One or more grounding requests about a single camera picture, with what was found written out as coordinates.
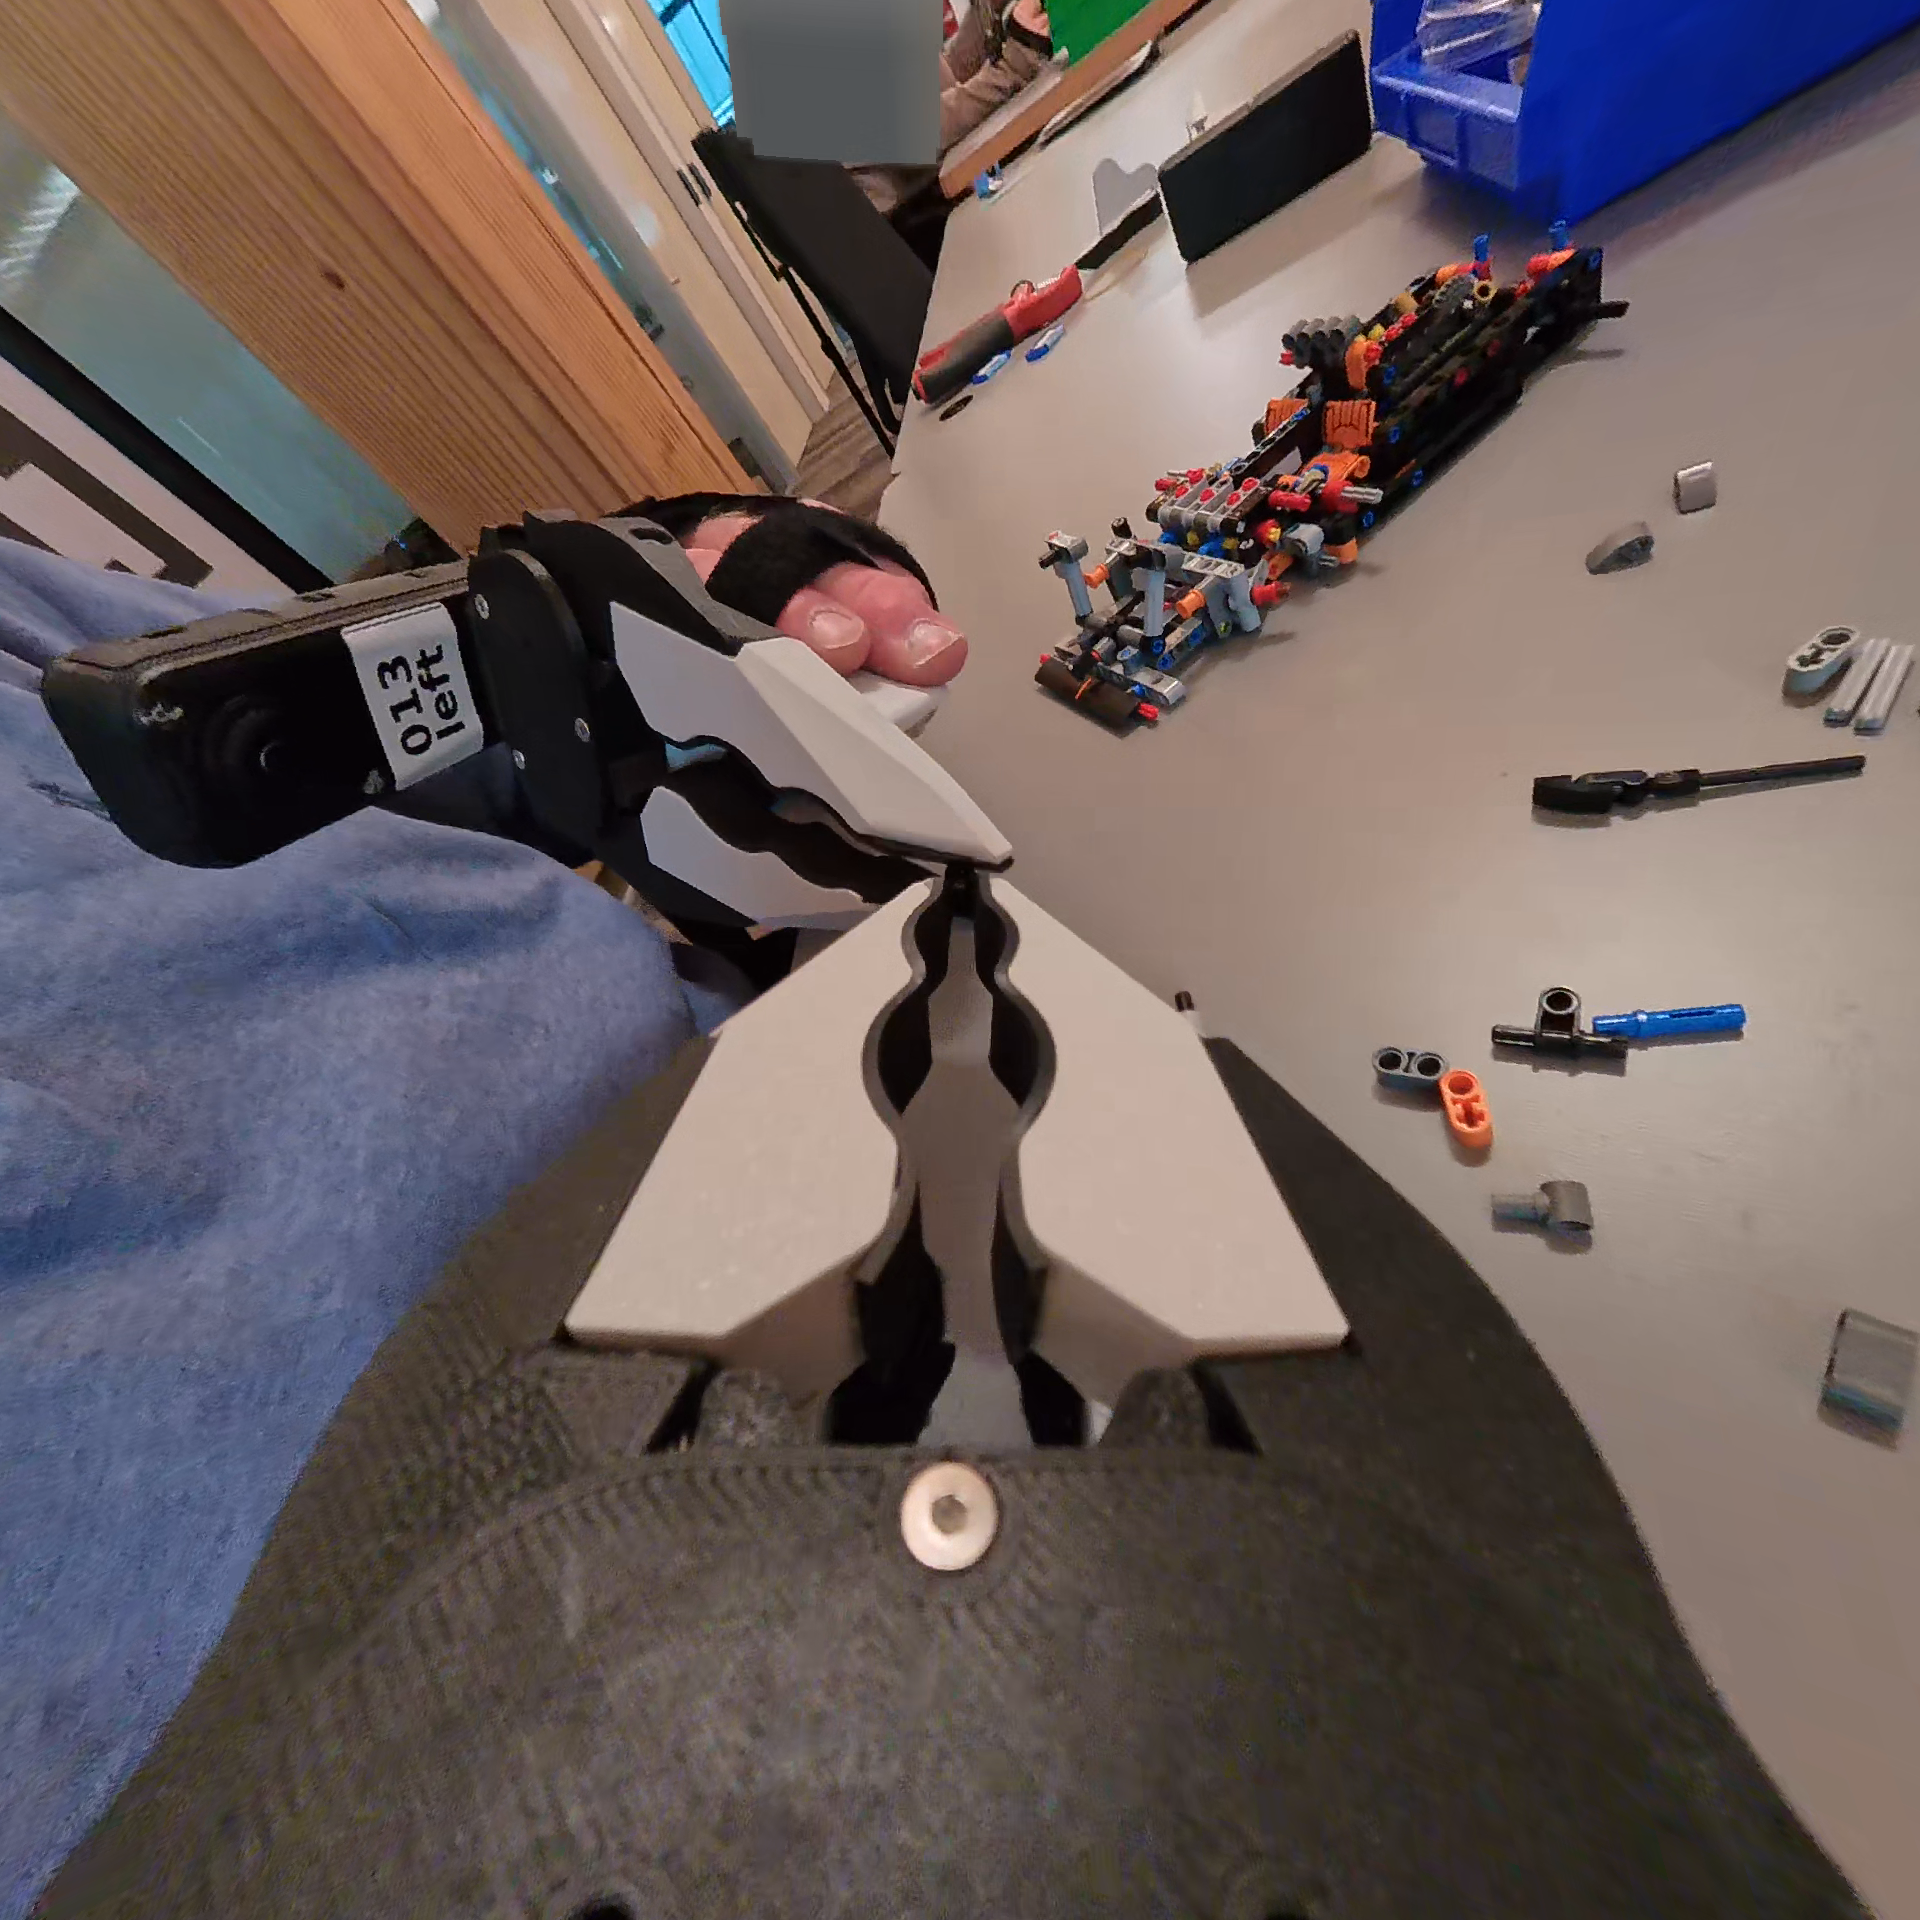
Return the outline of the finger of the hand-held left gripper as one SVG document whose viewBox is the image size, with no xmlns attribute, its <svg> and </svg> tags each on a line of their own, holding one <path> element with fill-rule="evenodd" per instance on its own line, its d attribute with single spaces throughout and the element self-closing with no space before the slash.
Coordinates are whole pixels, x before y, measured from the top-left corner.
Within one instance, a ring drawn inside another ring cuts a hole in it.
<svg viewBox="0 0 1920 1920">
<path fill-rule="evenodd" d="M 618 599 L 609 625 L 615 666 L 663 740 L 732 753 L 863 844 L 1011 867 L 1014 848 L 982 808 L 802 640 L 772 634 L 724 651 Z"/>
<path fill-rule="evenodd" d="M 827 802 L 767 787 L 741 756 L 637 759 L 649 864 L 750 932 L 842 932 L 932 869 L 852 829 Z"/>
</svg>

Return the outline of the lego car chassis model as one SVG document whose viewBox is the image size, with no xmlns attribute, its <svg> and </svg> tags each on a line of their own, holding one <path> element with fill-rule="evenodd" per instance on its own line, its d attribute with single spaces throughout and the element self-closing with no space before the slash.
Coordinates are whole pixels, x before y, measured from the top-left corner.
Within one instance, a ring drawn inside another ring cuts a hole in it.
<svg viewBox="0 0 1920 1920">
<path fill-rule="evenodd" d="M 1073 631 L 1036 685 L 1105 729 L 1154 728 L 1205 650 L 1255 639 L 1295 585 L 1354 568 L 1542 367 L 1622 314 L 1603 292 L 1603 249 L 1555 225 L 1516 280 L 1481 234 L 1377 314 L 1295 321 L 1281 362 L 1298 377 L 1246 451 L 1165 469 L 1143 528 L 1117 517 L 1097 556 L 1079 536 L 1047 540 L 1039 568 L 1068 589 Z"/>
</svg>

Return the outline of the green board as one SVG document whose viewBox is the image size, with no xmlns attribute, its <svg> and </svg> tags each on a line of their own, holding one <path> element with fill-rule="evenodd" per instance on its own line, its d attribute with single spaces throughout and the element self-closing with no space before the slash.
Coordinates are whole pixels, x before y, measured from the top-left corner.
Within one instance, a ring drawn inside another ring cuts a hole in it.
<svg viewBox="0 0 1920 1920">
<path fill-rule="evenodd" d="M 1044 3 L 1047 35 L 1057 65 L 1075 69 L 1113 53 L 1133 55 L 1158 41 L 1205 3 Z"/>
</svg>

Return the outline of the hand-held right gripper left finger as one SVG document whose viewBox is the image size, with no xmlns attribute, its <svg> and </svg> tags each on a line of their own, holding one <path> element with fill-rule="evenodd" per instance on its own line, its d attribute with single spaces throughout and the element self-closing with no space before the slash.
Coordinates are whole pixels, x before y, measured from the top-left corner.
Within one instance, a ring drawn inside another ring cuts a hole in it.
<svg viewBox="0 0 1920 1920">
<path fill-rule="evenodd" d="M 572 1343 L 766 1376 L 845 1444 L 921 1437 L 953 1345 L 902 1117 L 950 936 L 943 884 L 913 884 L 713 1031 Z"/>
</svg>

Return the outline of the person's left hand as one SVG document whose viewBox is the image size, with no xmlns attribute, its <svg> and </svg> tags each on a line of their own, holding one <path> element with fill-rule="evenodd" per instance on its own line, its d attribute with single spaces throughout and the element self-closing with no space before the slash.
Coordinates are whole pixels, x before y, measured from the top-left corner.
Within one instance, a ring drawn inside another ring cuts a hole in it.
<svg viewBox="0 0 1920 1920">
<path fill-rule="evenodd" d="M 649 498 L 709 597 L 804 642 L 842 677 L 871 669 L 910 689 L 950 683 L 970 640 L 941 613 L 918 560 L 871 519 L 802 496 Z"/>
</svg>

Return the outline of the red black hand tool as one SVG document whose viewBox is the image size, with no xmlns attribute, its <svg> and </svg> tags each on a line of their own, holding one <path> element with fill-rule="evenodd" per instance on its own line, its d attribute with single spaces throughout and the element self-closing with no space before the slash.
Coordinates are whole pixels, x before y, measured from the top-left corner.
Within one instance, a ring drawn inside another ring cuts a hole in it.
<svg viewBox="0 0 1920 1920">
<path fill-rule="evenodd" d="M 1039 336 L 1083 298 L 1083 272 L 1066 267 L 1044 283 L 1021 282 L 995 309 L 924 349 L 910 381 L 924 405 L 956 397 L 988 364 Z"/>
</svg>

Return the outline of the black rectangular case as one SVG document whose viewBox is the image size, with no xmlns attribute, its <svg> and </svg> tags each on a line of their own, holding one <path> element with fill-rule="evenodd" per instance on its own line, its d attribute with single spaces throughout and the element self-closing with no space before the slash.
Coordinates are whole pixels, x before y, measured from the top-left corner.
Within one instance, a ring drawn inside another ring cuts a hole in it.
<svg viewBox="0 0 1920 1920">
<path fill-rule="evenodd" d="M 1370 65 L 1343 32 L 1167 155 L 1158 200 L 1183 266 L 1201 264 L 1370 153 Z"/>
</svg>

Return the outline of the black chair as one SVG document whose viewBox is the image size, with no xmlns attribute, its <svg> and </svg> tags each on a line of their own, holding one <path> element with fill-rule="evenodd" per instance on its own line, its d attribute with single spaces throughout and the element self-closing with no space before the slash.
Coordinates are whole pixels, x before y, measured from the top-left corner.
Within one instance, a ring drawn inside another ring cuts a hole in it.
<svg viewBox="0 0 1920 1920">
<path fill-rule="evenodd" d="M 831 161 L 757 155 L 732 129 L 692 137 L 703 177 L 795 295 L 876 441 L 895 452 L 932 275 Z"/>
</svg>

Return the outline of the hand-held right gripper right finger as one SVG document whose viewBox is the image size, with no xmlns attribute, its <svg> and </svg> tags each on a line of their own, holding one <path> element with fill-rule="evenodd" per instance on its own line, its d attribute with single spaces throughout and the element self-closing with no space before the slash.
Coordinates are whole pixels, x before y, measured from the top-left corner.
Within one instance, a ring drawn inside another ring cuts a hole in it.
<svg viewBox="0 0 1920 1920">
<path fill-rule="evenodd" d="M 1330 1354 L 1351 1330 L 1203 1031 L 1007 881 L 971 905 L 1014 1105 L 993 1296 L 1038 1448 L 1145 1373 Z"/>
</svg>

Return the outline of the labelled blue storage bin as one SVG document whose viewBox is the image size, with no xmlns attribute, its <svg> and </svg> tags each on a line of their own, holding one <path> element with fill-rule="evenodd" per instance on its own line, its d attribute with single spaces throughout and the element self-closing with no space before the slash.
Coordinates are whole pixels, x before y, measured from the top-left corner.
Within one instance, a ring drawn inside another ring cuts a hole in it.
<svg viewBox="0 0 1920 1920">
<path fill-rule="evenodd" d="M 1421 65 L 1374 5 L 1380 133 L 1511 209 L 1577 221 L 1916 27 L 1916 3 L 1542 3 L 1521 84 Z"/>
</svg>

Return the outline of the dark grey lego block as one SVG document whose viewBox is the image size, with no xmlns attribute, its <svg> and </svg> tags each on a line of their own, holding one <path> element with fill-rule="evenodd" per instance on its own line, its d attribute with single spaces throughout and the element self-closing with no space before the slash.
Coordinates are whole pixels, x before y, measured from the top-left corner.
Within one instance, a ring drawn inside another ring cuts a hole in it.
<svg viewBox="0 0 1920 1920">
<path fill-rule="evenodd" d="M 1844 1311 L 1830 1332 L 1819 1412 L 1897 1443 L 1909 1421 L 1918 1332 L 1866 1311 Z"/>
</svg>

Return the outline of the black lego axle with connector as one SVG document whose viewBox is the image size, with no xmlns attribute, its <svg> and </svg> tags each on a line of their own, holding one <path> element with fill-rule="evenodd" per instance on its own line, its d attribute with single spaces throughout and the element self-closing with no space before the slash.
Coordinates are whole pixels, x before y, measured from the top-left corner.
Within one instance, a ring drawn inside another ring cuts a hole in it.
<svg viewBox="0 0 1920 1920">
<path fill-rule="evenodd" d="M 1789 785 L 1853 780 L 1866 770 L 1862 754 L 1789 759 L 1721 770 L 1606 770 L 1586 775 L 1538 775 L 1529 789 L 1535 812 L 1557 818 L 1604 818 L 1654 804 L 1678 804 Z"/>
</svg>

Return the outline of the blue pin black connector piece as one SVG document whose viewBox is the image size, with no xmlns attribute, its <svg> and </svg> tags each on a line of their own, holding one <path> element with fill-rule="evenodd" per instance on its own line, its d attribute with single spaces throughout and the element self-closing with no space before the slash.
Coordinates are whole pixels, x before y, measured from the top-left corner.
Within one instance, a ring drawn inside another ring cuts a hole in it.
<svg viewBox="0 0 1920 1920">
<path fill-rule="evenodd" d="M 1573 989 L 1555 988 L 1538 997 L 1529 1024 L 1494 1024 L 1490 1045 L 1547 1061 L 1612 1065 L 1633 1050 L 1740 1037 L 1745 1027 L 1747 1010 L 1735 1002 L 1586 1017 Z"/>
</svg>

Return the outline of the wooden cabinet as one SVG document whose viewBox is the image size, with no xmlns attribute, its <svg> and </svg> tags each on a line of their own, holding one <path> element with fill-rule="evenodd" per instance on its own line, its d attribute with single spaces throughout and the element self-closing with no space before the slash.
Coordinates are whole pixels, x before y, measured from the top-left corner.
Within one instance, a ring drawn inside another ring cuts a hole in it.
<svg viewBox="0 0 1920 1920">
<path fill-rule="evenodd" d="M 3 5 L 23 133 L 449 545 L 745 495 L 406 5 Z"/>
</svg>

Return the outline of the clear plastic parts bags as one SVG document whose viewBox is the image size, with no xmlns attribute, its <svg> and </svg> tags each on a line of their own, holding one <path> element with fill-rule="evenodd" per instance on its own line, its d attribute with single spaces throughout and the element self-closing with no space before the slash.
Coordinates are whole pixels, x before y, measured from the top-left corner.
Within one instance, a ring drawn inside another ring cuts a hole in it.
<svg viewBox="0 0 1920 1920">
<path fill-rule="evenodd" d="M 1540 3 L 1421 3 L 1415 49 L 1428 69 L 1521 84 L 1540 17 Z"/>
</svg>

